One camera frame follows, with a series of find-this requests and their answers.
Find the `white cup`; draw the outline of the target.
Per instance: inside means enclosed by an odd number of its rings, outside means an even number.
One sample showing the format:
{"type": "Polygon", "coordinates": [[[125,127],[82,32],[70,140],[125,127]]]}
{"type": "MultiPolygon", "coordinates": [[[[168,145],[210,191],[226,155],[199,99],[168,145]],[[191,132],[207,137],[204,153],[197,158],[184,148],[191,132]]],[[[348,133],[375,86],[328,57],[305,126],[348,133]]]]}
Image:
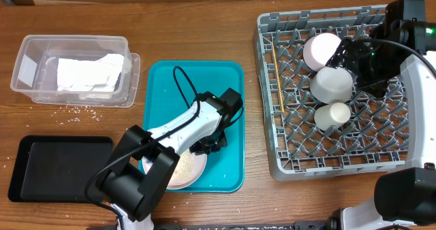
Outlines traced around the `white cup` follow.
{"type": "Polygon", "coordinates": [[[344,103],[322,106],[315,111],[314,121],[317,127],[325,131],[330,127],[339,128],[351,117],[350,108],[344,103]]]}

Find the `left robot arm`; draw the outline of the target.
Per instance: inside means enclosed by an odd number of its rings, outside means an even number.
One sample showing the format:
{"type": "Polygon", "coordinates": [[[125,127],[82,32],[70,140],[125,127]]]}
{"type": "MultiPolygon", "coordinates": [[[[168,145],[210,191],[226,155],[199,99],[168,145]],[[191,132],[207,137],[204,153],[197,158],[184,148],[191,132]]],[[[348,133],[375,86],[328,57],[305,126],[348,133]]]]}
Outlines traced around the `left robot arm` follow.
{"type": "Polygon", "coordinates": [[[180,160],[219,152],[227,146],[225,129],[241,117],[241,94],[228,88],[217,97],[198,93],[192,106],[174,120],[145,131],[130,127],[113,150],[106,165],[92,176],[108,203],[95,205],[116,214],[117,229],[145,228],[146,218],[163,197],[180,160]]]}

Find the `grey bowl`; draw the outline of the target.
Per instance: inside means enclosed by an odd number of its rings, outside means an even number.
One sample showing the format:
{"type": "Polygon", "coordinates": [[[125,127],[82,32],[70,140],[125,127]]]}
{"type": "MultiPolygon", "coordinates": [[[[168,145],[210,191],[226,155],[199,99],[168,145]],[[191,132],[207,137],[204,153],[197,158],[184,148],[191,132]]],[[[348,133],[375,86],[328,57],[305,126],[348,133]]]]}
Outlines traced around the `grey bowl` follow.
{"type": "Polygon", "coordinates": [[[311,94],[322,103],[345,103],[352,96],[353,79],[343,68],[324,67],[310,83],[311,94]]]}

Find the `small pink bowl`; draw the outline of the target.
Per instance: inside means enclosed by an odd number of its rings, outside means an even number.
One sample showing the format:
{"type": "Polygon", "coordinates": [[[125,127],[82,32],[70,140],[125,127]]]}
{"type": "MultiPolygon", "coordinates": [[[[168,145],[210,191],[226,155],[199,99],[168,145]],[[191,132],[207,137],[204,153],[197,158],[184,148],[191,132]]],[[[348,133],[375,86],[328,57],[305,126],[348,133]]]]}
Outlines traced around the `small pink bowl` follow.
{"type": "Polygon", "coordinates": [[[336,52],[341,39],[332,33],[321,33],[310,38],[303,48],[303,59],[313,71],[324,68],[336,52]]]}

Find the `large pink plate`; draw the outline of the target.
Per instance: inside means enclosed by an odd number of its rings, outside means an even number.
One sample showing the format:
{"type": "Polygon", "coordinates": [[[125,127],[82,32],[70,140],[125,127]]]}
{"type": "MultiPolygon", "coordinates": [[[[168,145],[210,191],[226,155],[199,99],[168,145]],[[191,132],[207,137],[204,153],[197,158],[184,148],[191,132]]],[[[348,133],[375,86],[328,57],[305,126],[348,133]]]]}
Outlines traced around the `large pink plate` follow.
{"type": "Polygon", "coordinates": [[[207,163],[207,155],[195,155],[186,150],[167,185],[168,190],[179,190],[193,184],[203,173],[207,163]]]}

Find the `white napkin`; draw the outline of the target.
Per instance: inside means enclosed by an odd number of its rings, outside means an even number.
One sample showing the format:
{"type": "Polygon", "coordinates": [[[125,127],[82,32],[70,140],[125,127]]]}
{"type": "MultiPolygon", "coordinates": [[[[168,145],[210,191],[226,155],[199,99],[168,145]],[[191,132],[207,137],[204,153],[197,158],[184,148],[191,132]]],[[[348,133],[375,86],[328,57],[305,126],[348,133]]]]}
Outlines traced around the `white napkin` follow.
{"type": "Polygon", "coordinates": [[[95,61],[60,58],[57,67],[57,90],[113,92],[123,63],[122,54],[107,54],[95,61]]]}

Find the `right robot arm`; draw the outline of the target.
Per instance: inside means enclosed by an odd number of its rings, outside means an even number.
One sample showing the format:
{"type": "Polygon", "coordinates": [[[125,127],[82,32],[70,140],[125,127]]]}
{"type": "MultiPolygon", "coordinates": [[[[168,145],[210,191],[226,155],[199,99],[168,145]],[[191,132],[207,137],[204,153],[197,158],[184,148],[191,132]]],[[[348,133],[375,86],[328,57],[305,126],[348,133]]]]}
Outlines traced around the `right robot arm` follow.
{"type": "Polygon", "coordinates": [[[343,39],[329,67],[357,76],[357,88],[381,98],[388,82],[403,79],[409,120],[404,166],[381,176],[374,196],[338,210],[328,229],[409,229],[435,223],[435,24],[424,0],[396,0],[368,38],[343,39]]]}

